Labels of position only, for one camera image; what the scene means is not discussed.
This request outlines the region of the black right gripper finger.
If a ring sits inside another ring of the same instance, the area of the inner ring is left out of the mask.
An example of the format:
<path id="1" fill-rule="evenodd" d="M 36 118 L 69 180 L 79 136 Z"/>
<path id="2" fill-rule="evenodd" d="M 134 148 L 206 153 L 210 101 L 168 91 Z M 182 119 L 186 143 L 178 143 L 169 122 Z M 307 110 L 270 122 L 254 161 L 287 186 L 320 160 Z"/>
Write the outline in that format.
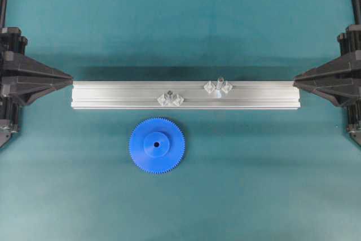
<path id="1" fill-rule="evenodd" d="M 350 106 L 360 100 L 360 87 L 356 85 L 311 86 L 306 83 L 294 82 L 293 86 L 324 98 L 335 107 Z"/>
<path id="2" fill-rule="evenodd" d="M 345 54 L 319 67 L 310 69 L 294 78 L 294 81 L 317 80 L 336 77 L 360 70 L 360 54 Z"/>

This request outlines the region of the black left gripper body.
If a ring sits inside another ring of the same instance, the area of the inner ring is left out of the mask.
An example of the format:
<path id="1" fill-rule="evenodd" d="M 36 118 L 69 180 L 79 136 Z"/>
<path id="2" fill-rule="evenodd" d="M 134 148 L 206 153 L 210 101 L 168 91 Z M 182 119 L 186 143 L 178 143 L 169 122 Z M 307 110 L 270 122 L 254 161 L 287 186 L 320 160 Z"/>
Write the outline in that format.
<path id="1" fill-rule="evenodd" d="M 8 76 L 5 72 L 5 52 L 13 51 L 24 55 L 27 44 L 28 40 L 21 35 L 19 28 L 1 28 L 1 148 L 11 139 L 13 133 L 19 131 L 20 112 L 20 106 L 2 94 L 2 79 Z"/>

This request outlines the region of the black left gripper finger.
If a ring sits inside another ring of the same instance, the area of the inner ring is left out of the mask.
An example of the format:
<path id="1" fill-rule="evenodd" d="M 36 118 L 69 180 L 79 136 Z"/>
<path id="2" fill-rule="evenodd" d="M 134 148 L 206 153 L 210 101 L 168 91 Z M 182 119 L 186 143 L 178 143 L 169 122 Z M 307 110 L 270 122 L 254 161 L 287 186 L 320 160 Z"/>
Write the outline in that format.
<path id="1" fill-rule="evenodd" d="M 73 77 L 20 53 L 5 53 L 2 70 L 6 76 L 55 78 L 73 81 Z"/>
<path id="2" fill-rule="evenodd" d="M 50 84 L 15 83 L 2 87 L 2 96 L 13 99 L 18 104 L 32 104 L 35 100 L 72 85 L 73 82 L 58 82 Z"/>

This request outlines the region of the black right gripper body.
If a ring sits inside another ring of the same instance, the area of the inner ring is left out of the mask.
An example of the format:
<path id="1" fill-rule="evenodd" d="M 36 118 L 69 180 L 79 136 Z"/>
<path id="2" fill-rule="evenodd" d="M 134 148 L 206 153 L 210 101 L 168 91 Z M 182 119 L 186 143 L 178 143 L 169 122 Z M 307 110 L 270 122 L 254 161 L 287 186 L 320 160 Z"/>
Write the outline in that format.
<path id="1" fill-rule="evenodd" d="M 360 25 L 349 25 L 345 33 L 337 37 L 341 55 L 360 50 Z M 360 146 L 360 98 L 346 107 L 347 127 L 350 138 Z"/>

